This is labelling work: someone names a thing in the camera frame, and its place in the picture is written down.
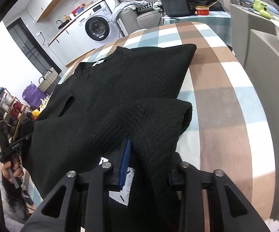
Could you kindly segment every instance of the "houndstooth pillow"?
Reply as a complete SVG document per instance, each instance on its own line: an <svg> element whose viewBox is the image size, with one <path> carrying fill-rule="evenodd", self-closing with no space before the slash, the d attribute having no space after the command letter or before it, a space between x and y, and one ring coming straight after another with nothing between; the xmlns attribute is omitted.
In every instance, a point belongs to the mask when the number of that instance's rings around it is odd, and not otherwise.
<svg viewBox="0 0 279 232"><path fill-rule="evenodd" d="M154 4L154 2L150 2L145 6L136 8L136 11L140 14L145 13L145 12L149 12L149 11L153 11L153 7L152 7L153 4Z"/></svg>

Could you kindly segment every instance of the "purple bag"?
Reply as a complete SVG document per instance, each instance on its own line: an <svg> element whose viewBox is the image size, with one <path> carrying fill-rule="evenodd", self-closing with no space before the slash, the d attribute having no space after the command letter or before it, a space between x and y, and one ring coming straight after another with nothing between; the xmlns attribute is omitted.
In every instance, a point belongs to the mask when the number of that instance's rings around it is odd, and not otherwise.
<svg viewBox="0 0 279 232"><path fill-rule="evenodd" d="M41 105L41 99L46 98L47 95L44 94L41 90L37 88L35 84L31 84L25 88L22 93L22 98L25 100L31 107L38 109Z"/></svg>

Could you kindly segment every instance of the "black sweater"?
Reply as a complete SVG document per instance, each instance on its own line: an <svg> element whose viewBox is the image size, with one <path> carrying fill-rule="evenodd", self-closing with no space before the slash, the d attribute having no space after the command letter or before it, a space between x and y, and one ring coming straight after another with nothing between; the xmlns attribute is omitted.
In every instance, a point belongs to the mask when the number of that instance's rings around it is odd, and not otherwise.
<svg viewBox="0 0 279 232"><path fill-rule="evenodd" d="M191 104L176 98L195 50L117 47L100 64L80 63L55 88L22 158L42 198L69 170L92 170L128 137L135 174L128 206L111 200L113 231L175 231L180 203L167 176L191 121Z"/></svg>

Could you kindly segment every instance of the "checkered tablecloth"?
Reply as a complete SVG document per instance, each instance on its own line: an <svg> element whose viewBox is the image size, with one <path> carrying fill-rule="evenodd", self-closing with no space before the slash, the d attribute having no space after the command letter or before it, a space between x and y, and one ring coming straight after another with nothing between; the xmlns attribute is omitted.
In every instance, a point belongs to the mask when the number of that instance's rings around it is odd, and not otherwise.
<svg viewBox="0 0 279 232"><path fill-rule="evenodd" d="M164 15L162 18L164 19L164 25L187 21L205 23L226 43L226 45L232 46L231 15L226 12L210 11L208 16L193 15L175 18Z"/></svg>
<svg viewBox="0 0 279 232"><path fill-rule="evenodd" d="M117 46L165 48L190 43L196 44L197 50L178 99L192 103L193 114L190 126L179 138L177 151L198 169L224 170L266 220L275 190L270 129L243 67L208 25L185 22L133 33L82 57L59 84L80 62L95 62L113 53Z"/></svg>

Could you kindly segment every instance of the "wooden spoon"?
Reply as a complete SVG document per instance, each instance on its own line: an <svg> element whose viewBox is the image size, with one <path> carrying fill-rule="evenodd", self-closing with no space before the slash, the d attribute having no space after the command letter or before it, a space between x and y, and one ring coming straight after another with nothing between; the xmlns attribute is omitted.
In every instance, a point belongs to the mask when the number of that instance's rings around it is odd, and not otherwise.
<svg viewBox="0 0 279 232"><path fill-rule="evenodd" d="M215 1L212 5L209 5L208 8L210 8L211 6L215 5L218 1Z"/></svg>

